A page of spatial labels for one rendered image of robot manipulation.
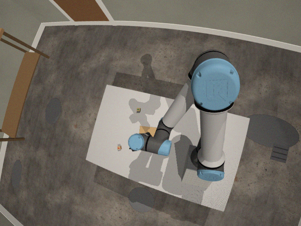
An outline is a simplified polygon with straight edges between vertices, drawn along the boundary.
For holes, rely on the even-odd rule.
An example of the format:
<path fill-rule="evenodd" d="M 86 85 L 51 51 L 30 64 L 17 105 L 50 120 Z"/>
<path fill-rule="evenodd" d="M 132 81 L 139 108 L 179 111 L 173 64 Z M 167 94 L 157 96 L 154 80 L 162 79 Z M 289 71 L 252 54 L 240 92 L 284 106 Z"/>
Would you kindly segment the tan flat mat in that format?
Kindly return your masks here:
<path fill-rule="evenodd" d="M 140 130 L 139 130 L 139 133 L 147 133 L 149 132 L 151 134 L 151 136 L 153 137 L 155 132 L 156 132 L 156 129 L 157 128 L 154 128 L 154 127 L 146 127 L 146 126 L 140 126 Z"/>

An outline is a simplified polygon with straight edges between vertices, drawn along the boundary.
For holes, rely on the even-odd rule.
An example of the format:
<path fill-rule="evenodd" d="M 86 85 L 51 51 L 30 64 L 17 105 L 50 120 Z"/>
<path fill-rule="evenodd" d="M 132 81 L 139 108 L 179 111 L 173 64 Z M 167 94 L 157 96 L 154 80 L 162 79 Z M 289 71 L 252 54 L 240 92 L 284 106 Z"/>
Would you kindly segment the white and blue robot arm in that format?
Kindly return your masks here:
<path fill-rule="evenodd" d="M 154 136 L 133 134 L 128 145 L 132 150 L 168 156 L 171 130 L 194 103 L 200 110 L 201 138 L 190 158 L 200 179 L 220 181 L 224 178 L 227 111 L 239 94 L 239 75 L 222 51 L 211 49 L 196 58 L 187 76 L 185 85 L 160 119 Z"/>

